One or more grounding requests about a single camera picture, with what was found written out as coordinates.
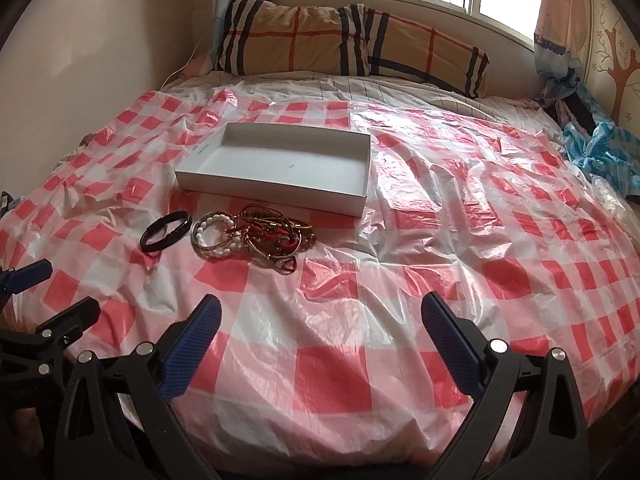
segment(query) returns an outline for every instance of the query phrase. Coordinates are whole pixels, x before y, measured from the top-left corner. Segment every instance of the window sill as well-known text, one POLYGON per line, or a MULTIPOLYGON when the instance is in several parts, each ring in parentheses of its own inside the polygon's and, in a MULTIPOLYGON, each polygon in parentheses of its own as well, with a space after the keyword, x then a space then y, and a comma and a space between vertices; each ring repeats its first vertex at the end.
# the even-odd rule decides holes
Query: window sill
POLYGON ((456 16, 457 18, 462 18, 463 20, 467 20, 468 22, 475 23, 476 25, 480 25, 481 27, 488 28, 489 30, 500 34, 501 36, 507 38, 508 40, 513 41, 514 43, 519 44, 529 50, 533 51, 533 40, 527 38, 523 34, 520 34, 516 30, 507 27, 506 25, 501 24, 495 20, 487 16, 483 16, 482 18, 476 18, 475 16, 469 15, 465 12, 461 7, 457 7, 446 2, 440 2, 438 0, 395 0, 396 2, 404 2, 407 4, 418 5, 422 7, 427 7, 428 9, 439 10, 440 12, 446 12, 452 16, 456 16))

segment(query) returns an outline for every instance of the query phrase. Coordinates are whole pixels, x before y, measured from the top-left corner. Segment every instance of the red and white checkered tablecloth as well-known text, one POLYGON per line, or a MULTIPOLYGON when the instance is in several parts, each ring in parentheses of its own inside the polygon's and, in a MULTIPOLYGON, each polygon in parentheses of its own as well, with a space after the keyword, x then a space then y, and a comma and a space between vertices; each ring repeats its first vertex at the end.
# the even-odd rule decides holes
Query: red and white checkered tablecloth
POLYGON ((591 422, 638 375, 640 261, 587 190, 542 133, 451 112, 275 104, 228 89, 194 107, 150 92, 0 222, 0 265, 48 258, 55 269, 7 314, 30 330, 93 296, 102 315, 72 353, 114 356, 215 294, 222 327, 174 408, 216 466, 432 463, 470 400, 420 323, 431 290, 487 338, 532 354, 564 348, 591 422), (183 192, 174 177, 233 121, 374 136, 361 219, 281 208, 318 234, 293 275, 248 256, 202 260, 188 238, 157 256, 138 249, 169 211, 247 202, 183 192))

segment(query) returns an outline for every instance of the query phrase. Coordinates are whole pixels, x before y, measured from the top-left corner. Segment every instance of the bracelet pile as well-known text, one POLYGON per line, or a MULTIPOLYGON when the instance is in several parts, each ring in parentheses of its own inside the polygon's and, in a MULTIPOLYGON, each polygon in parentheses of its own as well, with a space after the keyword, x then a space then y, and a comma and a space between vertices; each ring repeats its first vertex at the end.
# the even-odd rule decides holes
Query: bracelet pile
POLYGON ((237 216, 225 211, 207 213, 196 221, 191 233, 191 243, 197 251, 214 258, 253 251, 283 274, 295 272, 297 252, 307 250, 315 241, 311 225, 260 204, 247 205, 237 216), (204 231, 210 227, 222 228, 222 236, 207 245, 204 231))

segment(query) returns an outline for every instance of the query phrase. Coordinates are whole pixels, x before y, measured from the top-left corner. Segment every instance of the open cardboard box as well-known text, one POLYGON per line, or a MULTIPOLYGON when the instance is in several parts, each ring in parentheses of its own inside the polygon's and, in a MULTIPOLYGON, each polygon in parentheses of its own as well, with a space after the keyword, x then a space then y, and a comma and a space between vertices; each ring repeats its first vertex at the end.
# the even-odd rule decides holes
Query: open cardboard box
POLYGON ((369 134, 292 124, 229 123, 175 170, 181 188, 360 217, 369 134))

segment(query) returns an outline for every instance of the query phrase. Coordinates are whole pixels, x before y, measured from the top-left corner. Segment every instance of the beige plaid pillowcase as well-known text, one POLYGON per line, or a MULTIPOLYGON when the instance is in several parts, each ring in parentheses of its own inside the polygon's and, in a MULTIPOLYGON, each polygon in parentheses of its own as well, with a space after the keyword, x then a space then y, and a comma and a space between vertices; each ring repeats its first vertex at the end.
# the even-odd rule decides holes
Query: beige plaid pillowcase
POLYGON ((218 66, 234 75, 311 70, 365 76, 363 23, 362 4, 334 9, 231 0, 218 66))
POLYGON ((369 8, 364 29, 371 75, 433 83, 472 98, 484 96, 489 58, 478 47, 369 8))

